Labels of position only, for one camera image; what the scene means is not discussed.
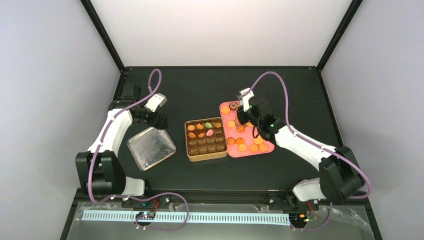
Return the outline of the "orange cookie second row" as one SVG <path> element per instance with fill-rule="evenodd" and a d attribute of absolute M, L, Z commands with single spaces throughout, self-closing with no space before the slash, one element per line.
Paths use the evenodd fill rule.
<path fill-rule="evenodd" d="M 187 136 L 188 136 L 190 139 L 194 139 L 194 138 L 196 138 L 196 134 L 195 134 L 195 133 L 193 133 L 193 132 L 189 132 L 189 133 L 187 134 Z"/>

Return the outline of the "green round macaron cookie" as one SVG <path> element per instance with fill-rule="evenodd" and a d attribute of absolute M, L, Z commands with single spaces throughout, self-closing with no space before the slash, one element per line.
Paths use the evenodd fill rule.
<path fill-rule="evenodd" d="M 204 127 L 207 128 L 207 129 L 211 129 L 211 128 L 213 128 L 213 124 L 211 122 L 205 122 Z"/>

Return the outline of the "gold cookie tin box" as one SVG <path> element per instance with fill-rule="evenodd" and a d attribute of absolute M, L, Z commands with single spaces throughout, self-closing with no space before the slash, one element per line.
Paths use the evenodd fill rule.
<path fill-rule="evenodd" d="M 206 128 L 204 124 L 210 122 L 213 128 Z M 188 125 L 203 124 L 204 129 L 188 131 Z M 212 129 L 213 136 L 206 136 L 206 132 Z M 205 161 L 223 158 L 228 155 L 228 145 L 225 138 L 223 120 L 220 117 L 189 120 L 184 123 L 186 154 L 191 162 Z M 203 138 L 198 138 L 199 133 L 205 133 Z M 195 133 L 196 138 L 189 138 L 188 133 Z"/>

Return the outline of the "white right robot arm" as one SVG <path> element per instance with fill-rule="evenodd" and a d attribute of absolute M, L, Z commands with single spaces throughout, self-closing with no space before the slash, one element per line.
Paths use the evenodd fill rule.
<path fill-rule="evenodd" d="M 302 158 L 318 171 L 318 177 L 296 183 L 286 193 L 285 204 L 293 210 L 310 200 L 327 200 L 341 205 L 357 197 L 357 191 L 366 185 L 359 167 L 348 158 L 354 157 L 346 146 L 334 147 L 305 136 L 294 127 L 274 116 L 269 102 L 263 96 L 239 97 L 237 119 L 253 125 L 253 136 L 286 149 Z"/>

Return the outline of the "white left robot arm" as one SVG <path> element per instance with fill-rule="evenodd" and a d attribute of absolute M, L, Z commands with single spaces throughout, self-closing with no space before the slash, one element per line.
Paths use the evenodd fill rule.
<path fill-rule="evenodd" d="M 138 85 L 125 84 L 121 95 L 108 106 L 107 119 L 94 143 L 75 157 L 82 191 L 90 196 L 143 196 L 146 182 L 126 176 L 118 160 L 122 140 L 131 125 L 146 123 L 158 130 L 168 128 L 167 116 L 159 113 L 167 98 L 150 90 L 141 98 Z"/>

